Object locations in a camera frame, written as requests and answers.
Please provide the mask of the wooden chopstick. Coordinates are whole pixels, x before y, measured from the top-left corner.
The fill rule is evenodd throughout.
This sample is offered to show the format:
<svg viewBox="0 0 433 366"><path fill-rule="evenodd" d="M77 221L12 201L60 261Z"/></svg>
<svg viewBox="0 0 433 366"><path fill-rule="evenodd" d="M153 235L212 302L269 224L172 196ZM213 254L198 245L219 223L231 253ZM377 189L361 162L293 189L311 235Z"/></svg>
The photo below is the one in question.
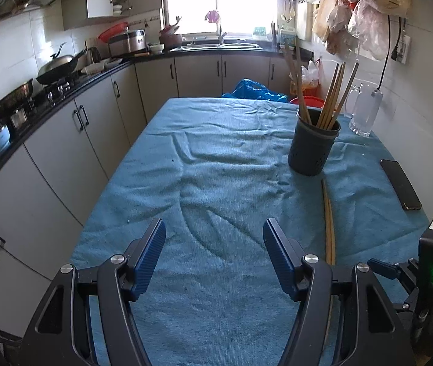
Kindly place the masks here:
<svg viewBox="0 0 433 366"><path fill-rule="evenodd" d="M333 213L331 208L330 197L327 191L327 182L321 180L321 189L324 203L325 225L326 225L326 260L331 266L336 264L336 238L335 227L333 222Z"/></svg>

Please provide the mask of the black smartphone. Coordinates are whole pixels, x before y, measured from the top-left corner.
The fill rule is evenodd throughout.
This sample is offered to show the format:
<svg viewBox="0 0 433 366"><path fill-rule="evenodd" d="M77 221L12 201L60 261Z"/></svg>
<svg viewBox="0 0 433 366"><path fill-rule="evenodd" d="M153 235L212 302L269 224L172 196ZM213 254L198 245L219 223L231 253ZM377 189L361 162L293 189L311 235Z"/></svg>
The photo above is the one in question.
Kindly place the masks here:
<svg viewBox="0 0 433 366"><path fill-rule="evenodd" d="M381 159L380 165L388 177L402 209L405 211L420 210L422 203L400 163L395 160Z"/></svg>

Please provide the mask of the glass beer mug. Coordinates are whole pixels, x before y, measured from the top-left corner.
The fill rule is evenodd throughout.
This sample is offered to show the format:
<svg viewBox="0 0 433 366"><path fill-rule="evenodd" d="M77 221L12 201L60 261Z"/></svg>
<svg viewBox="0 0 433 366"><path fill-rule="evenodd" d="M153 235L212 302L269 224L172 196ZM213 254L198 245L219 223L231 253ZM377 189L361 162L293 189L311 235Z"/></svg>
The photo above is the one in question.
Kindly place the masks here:
<svg viewBox="0 0 433 366"><path fill-rule="evenodd" d="M379 112L384 94L370 81L358 81L350 93L357 93L352 109L349 128L356 135L369 137Z"/></svg>

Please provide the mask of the chopstick in holder rightmost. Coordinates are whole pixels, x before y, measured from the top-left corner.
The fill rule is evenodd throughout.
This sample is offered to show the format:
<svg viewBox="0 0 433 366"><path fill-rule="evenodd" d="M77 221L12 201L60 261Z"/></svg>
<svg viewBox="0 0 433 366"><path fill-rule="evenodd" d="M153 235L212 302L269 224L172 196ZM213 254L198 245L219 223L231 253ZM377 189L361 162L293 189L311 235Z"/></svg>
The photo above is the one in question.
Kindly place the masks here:
<svg viewBox="0 0 433 366"><path fill-rule="evenodd" d="M345 101L348 98L348 95L350 93L350 88L351 88L352 83L353 83L353 81L355 79L355 76L356 76L356 73L358 71L358 68L359 68L359 62L356 61L355 65L354 65L354 67L352 69L349 81L348 81L348 83L347 83L347 85L345 87L344 93L342 94L341 99L340 99L337 107L335 108L335 110L333 112L333 115L330 118L329 125L327 127L328 129L331 129L334 126L334 124L335 124L335 122L336 122L336 120L338 118L338 115L340 115L340 113L341 113L342 107L344 106Z"/></svg>

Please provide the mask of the chopstick in holder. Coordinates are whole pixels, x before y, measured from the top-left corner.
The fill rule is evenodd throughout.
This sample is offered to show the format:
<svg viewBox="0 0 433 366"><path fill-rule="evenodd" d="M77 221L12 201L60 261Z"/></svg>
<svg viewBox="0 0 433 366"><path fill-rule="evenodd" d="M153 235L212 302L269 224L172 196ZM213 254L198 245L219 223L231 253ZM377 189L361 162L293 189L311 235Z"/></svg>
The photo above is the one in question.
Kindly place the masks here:
<svg viewBox="0 0 433 366"><path fill-rule="evenodd" d="M292 52L289 49L287 43L284 44L283 56L287 62L287 66L290 70L293 81L297 86L298 101L299 101L299 113L301 113L301 118L303 119L303 121L310 124L311 119L310 119L309 112L307 110L307 105L304 101L304 96L302 94L302 89L301 89L301 73L298 73L298 71L297 71L296 65L295 65L294 60L293 60Z"/></svg>
<svg viewBox="0 0 433 366"><path fill-rule="evenodd" d="M327 95L326 95L326 98L325 98L325 103L324 103L324 105L323 105L323 107L321 109L321 113L319 115L318 122L316 124L317 128L321 128L321 122L325 118L325 115L327 114L327 108L328 108L329 102L331 100L332 94L334 92L333 89L335 87L335 82L336 82L337 75L340 73L340 67L341 67L341 65L337 63L336 67L335 67L335 70L334 70L334 73L333 73L333 76L331 78L328 90L327 90Z"/></svg>
<svg viewBox="0 0 433 366"><path fill-rule="evenodd" d="M298 36L295 36L295 51L296 51L296 59L297 59L297 79L295 80L297 87L298 87L298 98L300 102L300 113L302 116L302 119L310 124L311 118L307 109L307 105L304 101L304 95L302 92L302 72L301 72L301 50L300 50L300 42Z"/></svg>
<svg viewBox="0 0 433 366"><path fill-rule="evenodd" d="M342 81L343 81L343 77L344 77L344 73L345 73L345 67L346 67L346 62L342 62L341 67L340 67L340 73L337 75L335 87L333 89L334 92L332 94L331 100L330 100L328 108L327 108L327 114L325 115L325 118L321 122L321 128L320 129L328 130L327 127L329 125L330 118L333 115L333 112L338 105L338 97L340 94L341 85L342 85Z"/></svg>
<svg viewBox="0 0 433 366"><path fill-rule="evenodd" d="M358 71L358 68L359 68L359 62L356 61L355 65L354 65L354 67L352 69L349 81L348 81L348 83L347 83L347 85L345 87L344 93L342 94L341 99L340 99L337 107L335 108L335 110L333 112L333 115L330 118L329 125L327 127L328 129L331 129L334 126L334 124L335 124L335 122L336 122L336 120L338 118L338 115L340 115L340 113L341 113L342 107L344 106L345 101L348 98L348 95L350 93L350 88L351 88L352 83L353 83L353 81L355 79L355 76L356 76L356 73Z"/></svg>

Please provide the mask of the chopstick in holder leftmost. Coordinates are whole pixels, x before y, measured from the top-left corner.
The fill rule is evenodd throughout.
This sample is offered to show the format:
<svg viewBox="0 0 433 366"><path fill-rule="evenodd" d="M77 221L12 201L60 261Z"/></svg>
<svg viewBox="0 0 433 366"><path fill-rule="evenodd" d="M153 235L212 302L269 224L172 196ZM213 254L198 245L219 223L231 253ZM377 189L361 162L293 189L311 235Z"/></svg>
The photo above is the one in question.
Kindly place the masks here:
<svg viewBox="0 0 433 366"><path fill-rule="evenodd" d="M295 65L294 60L293 60L292 52L289 49L287 43L284 44L283 56L287 62L287 66L290 70L293 81L297 86L298 101L299 101L299 113L301 113L301 118L303 119L303 121L310 124L311 119L310 119L309 112L307 110L307 105L304 101L304 96L302 94L302 89L301 89L301 73L298 73L298 71L297 71L296 65Z"/></svg>

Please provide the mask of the chopstick in holder middle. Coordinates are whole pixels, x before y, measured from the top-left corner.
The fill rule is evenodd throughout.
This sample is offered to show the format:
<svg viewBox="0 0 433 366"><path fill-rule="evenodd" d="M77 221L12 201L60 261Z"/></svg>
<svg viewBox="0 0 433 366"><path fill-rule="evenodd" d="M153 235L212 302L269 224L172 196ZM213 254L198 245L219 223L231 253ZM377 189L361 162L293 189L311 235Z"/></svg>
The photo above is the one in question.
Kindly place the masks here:
<svg viewBox="0 0 433 366"><path fill-rule="evenodd" d="M317 128L321 128L321 122L325 118L325 115L327 114L327 108L328 108L329 102L331 100L332 94L334 92L333 89L335 87L335 82L336 82L337 75L340 73L340 67L341 67L341 65L337 63L336 67L335 67L335 70L334 70L334 73L333 73L333 76L331 78L328 90L327 90L327 95L326 95L326 98L325 98L325 103L324 103L324 105L323 105L323 107L321 109L321 113L319 115L318 122L316 124Z"/></svg>

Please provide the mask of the red plastic basin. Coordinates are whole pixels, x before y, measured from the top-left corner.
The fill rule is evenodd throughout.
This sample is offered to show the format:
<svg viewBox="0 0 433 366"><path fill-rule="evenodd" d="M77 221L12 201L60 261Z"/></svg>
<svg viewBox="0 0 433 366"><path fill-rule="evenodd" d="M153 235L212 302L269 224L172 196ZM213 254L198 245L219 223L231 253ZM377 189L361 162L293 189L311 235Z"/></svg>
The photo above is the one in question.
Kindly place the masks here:
<svg viewBox="0 0 433 366"><path fill-rule="evenodd" d="M325 101L319 97L312 96L312 95L305 95L304 101L307 107L314 107L314 108L322 108L325 104ZM298 105L299 104L299 98L293 98L290 101L291 104Z"/></svg>

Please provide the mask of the chopstick in holder right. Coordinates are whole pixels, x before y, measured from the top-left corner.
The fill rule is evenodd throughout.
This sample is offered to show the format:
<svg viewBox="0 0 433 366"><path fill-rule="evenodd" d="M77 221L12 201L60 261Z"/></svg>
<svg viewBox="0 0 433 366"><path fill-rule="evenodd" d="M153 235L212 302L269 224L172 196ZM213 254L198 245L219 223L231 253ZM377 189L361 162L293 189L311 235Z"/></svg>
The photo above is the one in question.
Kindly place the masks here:
<svg viewBox="0 0 433 366"><path fill-rule="evenodd" d="M334 92L332 94L331 100L330 100L328 108L327 108L327 114L325 115L325 118L321 122L321 128L320 129L328 130L327 127L329 125L330 118L333 115L333 112L338 105L338 97L340 94L341 85L342 85L342 81L343 81L343 77L344 77L344 73L345 73L345 67L346 67L346 62L342 62L341 67L340 67L340 73L337 75L335 87L333 89Z"/></svg>

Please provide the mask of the chopstick in holder left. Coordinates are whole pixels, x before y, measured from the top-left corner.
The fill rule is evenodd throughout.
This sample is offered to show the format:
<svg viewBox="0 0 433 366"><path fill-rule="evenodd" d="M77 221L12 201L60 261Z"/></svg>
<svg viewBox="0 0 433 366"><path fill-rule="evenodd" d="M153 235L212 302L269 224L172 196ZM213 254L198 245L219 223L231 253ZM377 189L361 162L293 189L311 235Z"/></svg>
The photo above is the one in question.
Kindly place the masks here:
<svg viewBox="0 0 433 366"><path fill-rule="evenodd" d="M302 92L302 72L301 72L301 50L300 50L300 42L298 36L295 36L295 51L296 51L296 59L297 59L297 79L295 80L297 87L298 87L298 98L300 102L300 113L302 116L302 119L310 124L311 118L307 109L307 105L304 101L304 95Z"/></svg>

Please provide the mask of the white clear plastic bag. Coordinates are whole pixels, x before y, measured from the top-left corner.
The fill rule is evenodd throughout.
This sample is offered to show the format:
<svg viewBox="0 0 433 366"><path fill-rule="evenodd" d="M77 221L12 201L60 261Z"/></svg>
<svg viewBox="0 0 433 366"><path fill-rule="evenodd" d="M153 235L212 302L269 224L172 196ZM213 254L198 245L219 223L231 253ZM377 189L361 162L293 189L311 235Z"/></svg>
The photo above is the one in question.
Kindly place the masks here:
<svg viewBox="0 0 433 366"><path fill-rule="evenodd" d="M376 60L382 60L388 53L388 16L359 0L352 11L347 27L351 36L357 38L362 48Z"/></svg>

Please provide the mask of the black wok with lid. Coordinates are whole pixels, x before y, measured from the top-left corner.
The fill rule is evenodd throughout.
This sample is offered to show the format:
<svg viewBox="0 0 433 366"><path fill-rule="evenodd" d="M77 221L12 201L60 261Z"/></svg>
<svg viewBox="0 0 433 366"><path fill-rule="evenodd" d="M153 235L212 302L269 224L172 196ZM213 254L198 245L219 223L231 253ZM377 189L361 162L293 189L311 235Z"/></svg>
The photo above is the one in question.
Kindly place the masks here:
<svg viewBox="0 0 433 366"><path fill-rule="evenodd" d="M36 80L39 84L49 85L65 78L75 70L78 60L86 54L86 49L84 49L75 56L61 56L62 48L63 43L59 46L58 52L51 55L52 59L38 71Z"/></svg>

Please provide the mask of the steel sink faucet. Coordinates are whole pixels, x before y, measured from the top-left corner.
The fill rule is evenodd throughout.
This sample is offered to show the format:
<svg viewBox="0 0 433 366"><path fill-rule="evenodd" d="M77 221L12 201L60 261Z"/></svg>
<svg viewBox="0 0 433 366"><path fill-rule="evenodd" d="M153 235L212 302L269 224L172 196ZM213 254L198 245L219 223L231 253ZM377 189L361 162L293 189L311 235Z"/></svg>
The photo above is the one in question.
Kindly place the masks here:
<svg viewBox="0 0 433 366"><path fill-rule="evenodd" d="M221 21L218 22L217 30L218 30L218 43L222 45L224 43L224 38L227 36L227 32L224 32L222 30Z"/></svg>

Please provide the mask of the silver rice cooker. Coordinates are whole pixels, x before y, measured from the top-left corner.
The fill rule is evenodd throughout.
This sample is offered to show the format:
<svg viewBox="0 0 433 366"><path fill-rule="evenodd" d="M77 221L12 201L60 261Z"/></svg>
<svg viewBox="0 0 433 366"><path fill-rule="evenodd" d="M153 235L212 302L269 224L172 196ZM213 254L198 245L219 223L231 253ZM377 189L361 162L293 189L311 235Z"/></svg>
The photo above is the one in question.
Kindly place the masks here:
<svg viewBox="0 0 433 366"><path fill-rule="evenodd" d="M145 31L132 30L125 31L108 40L108 48L111 57L125 56L135 52L145 52L147 50Z"/></svg>

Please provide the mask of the brown clay pot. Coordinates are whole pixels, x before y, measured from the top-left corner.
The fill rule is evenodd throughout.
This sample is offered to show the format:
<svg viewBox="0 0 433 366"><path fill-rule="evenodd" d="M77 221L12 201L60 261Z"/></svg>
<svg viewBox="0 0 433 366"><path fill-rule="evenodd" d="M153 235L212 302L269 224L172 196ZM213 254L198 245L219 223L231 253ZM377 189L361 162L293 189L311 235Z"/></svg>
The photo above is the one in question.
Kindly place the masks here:
<svg viewBox="0 0 433 366"><path fill-rule="evenodd" d="M182 35L177 34L178 27L164 28L159 33L159 42L164 44L164 50L172 50L182 45Z"/></svg>

